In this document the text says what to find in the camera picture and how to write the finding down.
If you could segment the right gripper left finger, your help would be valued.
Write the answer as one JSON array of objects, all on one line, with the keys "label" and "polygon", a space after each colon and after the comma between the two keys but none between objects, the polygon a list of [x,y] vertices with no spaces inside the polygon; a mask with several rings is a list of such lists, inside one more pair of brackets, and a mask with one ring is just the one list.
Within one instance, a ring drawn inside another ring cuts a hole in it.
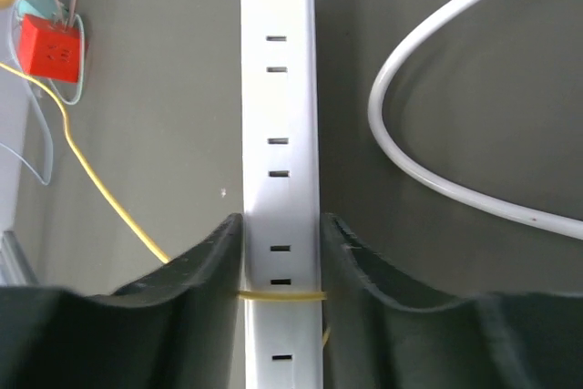
[{"label": "right gripper left finger", "polygon": [[242,217],[109,295],[1,291],[4,388],[225,388],[238,308]]}]

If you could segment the red cube adapter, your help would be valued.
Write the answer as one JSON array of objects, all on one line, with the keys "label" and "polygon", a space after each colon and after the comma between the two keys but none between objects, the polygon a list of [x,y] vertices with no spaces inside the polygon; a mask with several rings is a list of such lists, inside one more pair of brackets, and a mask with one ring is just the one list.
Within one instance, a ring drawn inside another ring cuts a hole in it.
[{"label": "red cube adapter", "polygon": [[81,48],[77,28],[35,15],[24,16],[17,57],[29,76],[76,83],[80,77]]}]

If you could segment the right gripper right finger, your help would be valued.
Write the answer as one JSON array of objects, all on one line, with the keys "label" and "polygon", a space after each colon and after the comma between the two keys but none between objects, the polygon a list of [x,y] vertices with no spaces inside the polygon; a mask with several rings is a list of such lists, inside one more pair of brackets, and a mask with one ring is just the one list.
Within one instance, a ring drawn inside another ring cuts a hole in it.
[{"label": "right gripper right finger", "polygon": [[325,352],[338,388],[579,388],[578,294],[439,291],[321,217]]}]

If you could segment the mint green charger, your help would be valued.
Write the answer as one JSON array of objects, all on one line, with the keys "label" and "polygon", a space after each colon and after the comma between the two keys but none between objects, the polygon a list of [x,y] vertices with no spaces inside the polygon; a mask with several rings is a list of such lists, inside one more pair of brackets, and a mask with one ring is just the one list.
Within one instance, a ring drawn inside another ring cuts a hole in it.
[{"label": "mint green charger", "polygon": [[17,8],[18,18],[25,15],[35,15],[44,19],[52,19],[59,16],[59,8],[55,0],[22,0]]}]

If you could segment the white power strip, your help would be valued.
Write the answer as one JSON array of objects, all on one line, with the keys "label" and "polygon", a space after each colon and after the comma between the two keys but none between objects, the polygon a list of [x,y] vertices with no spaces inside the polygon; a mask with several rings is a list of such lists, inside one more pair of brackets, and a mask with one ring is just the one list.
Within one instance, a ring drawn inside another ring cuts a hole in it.
[{"label": "white power strip", "polygon": [[314,0],[240,0],[246,385],[320,388]]}]

